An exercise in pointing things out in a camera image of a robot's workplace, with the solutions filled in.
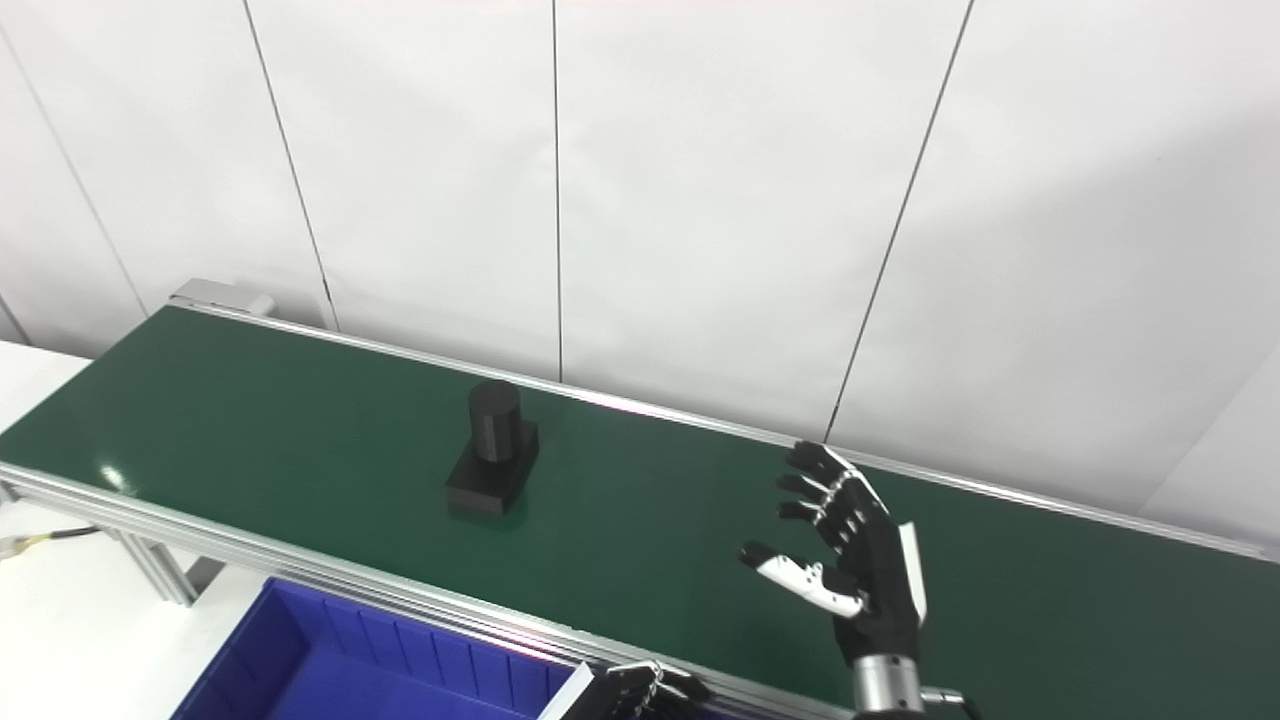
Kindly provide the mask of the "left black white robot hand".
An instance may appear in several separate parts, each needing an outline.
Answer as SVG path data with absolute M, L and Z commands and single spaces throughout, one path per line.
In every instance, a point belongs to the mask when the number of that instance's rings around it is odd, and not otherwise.
M 699 719 L 714 697 L 704 682 L 654 659 L 614 666 L 580 664 L 540 719 Z

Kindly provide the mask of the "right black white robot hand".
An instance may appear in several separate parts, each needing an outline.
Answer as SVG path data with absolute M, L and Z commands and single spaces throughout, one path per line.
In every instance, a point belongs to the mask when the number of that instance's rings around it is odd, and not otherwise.
M 740 561 L 831 615 L 849 667 L 868 657 L 918 662 L 927 597 L 915 527 L 895 521 L 867 475 L 829 447 L 799 441 L 785 461 L 792 473 L 777 486 L 795 497 L 778 518 L 814 529 L 835 557 L 808 562 L 750 541 Z

